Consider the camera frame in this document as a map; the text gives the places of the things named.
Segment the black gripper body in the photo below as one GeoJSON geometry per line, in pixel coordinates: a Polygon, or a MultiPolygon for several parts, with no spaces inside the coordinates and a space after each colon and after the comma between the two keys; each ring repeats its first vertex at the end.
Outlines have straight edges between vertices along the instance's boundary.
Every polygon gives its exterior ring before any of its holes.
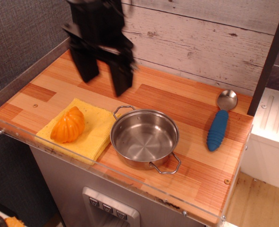
{"type": "Polygon", "coordinates": [[[63,29],[73,46],[85,49],[95,58],[133,68],[133,43],[126,38],[122,3],[119,0],[68,0],[72,20],[63,29]]]}

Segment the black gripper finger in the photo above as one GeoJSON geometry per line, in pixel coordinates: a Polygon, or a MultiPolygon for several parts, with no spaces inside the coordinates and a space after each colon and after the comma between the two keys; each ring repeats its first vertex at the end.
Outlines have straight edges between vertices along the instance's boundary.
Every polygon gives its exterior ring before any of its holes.
{"type": "Polygon", "coordinates": [[[88,52],[79,38],[71,36],[69,48],[83,82],[87,83],[99,75],[96,58],[88,52]]]}
{"type": "Polygon", "coordinates": [[[121,96],[133,84],[133,69],[126,58],[116,55],[108,63],[116,96],[121,96]]]}

